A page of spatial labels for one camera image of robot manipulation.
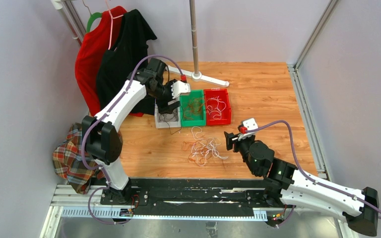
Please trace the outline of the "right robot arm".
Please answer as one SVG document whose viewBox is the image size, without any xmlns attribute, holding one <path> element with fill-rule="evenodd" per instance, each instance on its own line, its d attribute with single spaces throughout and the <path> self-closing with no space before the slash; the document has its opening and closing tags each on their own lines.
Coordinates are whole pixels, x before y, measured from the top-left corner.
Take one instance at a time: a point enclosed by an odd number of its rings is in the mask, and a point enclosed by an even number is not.
<svg viewBox="0 0 381 238">
<path fill-rule="evenodd" d="M 263 193 L 271 207 L 304 207 L 337 218 L 365 236 L 375 237 L 379 205 L 378 192 L 370 187 L 355 189 L 314 176 L 296 165 L 278 159 L 274 151 L 254 135 L 224 133 L 226 149 L 240 153 L 251 174 L 267 185 Z"/>
</svg>

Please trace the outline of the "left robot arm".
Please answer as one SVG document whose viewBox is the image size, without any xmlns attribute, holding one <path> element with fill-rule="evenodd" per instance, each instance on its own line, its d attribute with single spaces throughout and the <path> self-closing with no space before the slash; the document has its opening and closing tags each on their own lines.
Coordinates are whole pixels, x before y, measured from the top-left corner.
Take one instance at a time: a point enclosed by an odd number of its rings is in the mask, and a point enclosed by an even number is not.
<svg viewBox="0 0 381 238">
<path fill-rule="evenodd" d="M 120 126 L 147 95 L 157 102 L 166 103 L 164 110 L 171 113 L 180 104 L 170 105 L 169 102 L 191 91 L 185 72 L 176 62 L 173 64 L 180 79 L 162 83 L 161 77 L 167 67 L 162 61 L 164 58 L 162 55 L 149 55 L 141 59 L 114 99 L 96 116 L 85 116 L 82 120 L 82 163 L 89 170 L 103 172 L 106 179 L 103 189 L 113 193 L 114 200 L 120 205 L 126 205 L 132 199 L 131 179 L 121 163 L 123 141 L 118 135 Z"/>
</svg>

